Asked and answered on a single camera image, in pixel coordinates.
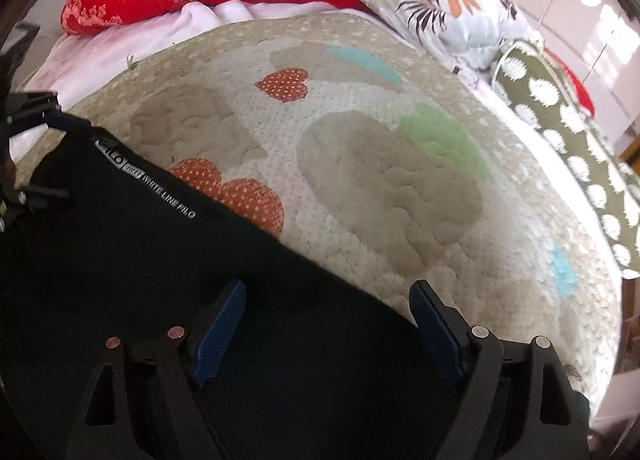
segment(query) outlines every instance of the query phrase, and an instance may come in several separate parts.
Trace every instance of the green polka dot pillow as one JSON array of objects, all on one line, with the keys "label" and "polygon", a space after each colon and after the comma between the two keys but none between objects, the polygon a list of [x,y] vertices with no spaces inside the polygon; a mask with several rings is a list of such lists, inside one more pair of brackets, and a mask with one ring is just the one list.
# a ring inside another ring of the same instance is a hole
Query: green polka dot pillow
[{"label": "green polka dot pillow", "polygon": [[598,215],[627,279],[640,276],[640,182],[595,124],[580,112],[564,72],[519,40],[496,59],[492,88],[564,161]]}]

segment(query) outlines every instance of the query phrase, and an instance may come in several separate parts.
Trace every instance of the white bed sheet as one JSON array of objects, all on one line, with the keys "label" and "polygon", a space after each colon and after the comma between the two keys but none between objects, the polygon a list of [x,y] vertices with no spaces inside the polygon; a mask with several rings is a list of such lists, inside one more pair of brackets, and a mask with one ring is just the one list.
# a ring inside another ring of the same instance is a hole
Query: white bed sheet
[{"label": "white bed sheet", "polygon": [[[68,109],[99,90],[127,68],[127,59],[139,61],[171,45],[183,42],[214,28],[239,21],[276,19],[315,12],[355,14],[382,26],[396,39],[414,50],[398,34],[377,18],[361,11],[337,10],[323,2],[257,3],[231,1],[216,7],[193,2],[178,12],[122,27],[112,27],[95,37],[63,36],[55,44],[26,89],[55,90],[63,109]],[[600,229],[597,216],[580,186],[555,151],[530,126],[520,120],[482,80],[464,79],[470,91],[492,114],[504,122],[533,154],[552,186],[577,216],[597,244],[616,287],[622,278],[620,269]],[[29,130],[11,140],[11,154],[17,162],[46,131],[46,126]],[[618,297],[620,290],[615,289]]]}]

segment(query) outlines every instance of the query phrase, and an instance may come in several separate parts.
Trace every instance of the bedspread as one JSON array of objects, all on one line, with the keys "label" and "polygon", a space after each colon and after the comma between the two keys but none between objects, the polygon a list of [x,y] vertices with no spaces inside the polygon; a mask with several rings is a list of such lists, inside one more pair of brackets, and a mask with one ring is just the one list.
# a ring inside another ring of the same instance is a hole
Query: bedspread
[{"label": "bedspread", "polygon": [[508,126],[376,24],[224,26],[71,112],[408,318],[408,287],[426,278],[470,324],[548,336],[593,409],[602,400],[620,314],[596,244]]}]

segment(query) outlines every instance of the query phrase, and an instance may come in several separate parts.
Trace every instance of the black fabric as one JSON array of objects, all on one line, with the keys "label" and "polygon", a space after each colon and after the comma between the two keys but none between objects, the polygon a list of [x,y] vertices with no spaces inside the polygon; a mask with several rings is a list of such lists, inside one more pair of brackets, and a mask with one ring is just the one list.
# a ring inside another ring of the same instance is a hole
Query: black fabric
[{"label": "black fabric", "polygon": [[0,390],[0,452],[2,460],[44,460]]},{"label": "black fabric", "polygon": [[110,138],[99,128],[69,133],[32,179],[67,189],[72,207],[0,235],[2,379],[48,458],[63,458],[109,337],[138,342],[188,326],[230,278],[247,286],[246,313],[197,397],[232,458],[433,455],[456,393],[414,326],[117,147],[164,188],[154,191],[114,166],[96,136]]}]

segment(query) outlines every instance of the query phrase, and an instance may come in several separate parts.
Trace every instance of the blue patch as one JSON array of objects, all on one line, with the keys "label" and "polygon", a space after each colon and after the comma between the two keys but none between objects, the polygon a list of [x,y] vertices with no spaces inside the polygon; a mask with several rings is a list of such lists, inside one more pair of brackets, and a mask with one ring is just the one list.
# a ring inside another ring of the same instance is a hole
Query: blue patch
[{"label": "blue patch", "polygon": [[556,289],[560,297],[569,297],[578,287],[578,278],[574,268],[562,252],[562,249],[554,244],[554,276],[556,277]]},{"label": "blue patch", "polygon": [[363,66],[376,74],[379,74],[383,78],[391,81],[397,85],[402,84],[402,78],[391,66],[386,64],[378,56],[370,54],[366,50],[362,50],[356,47],[345,46],[328,46],[327,52],[338,57],[356,63],[356,65]]}]

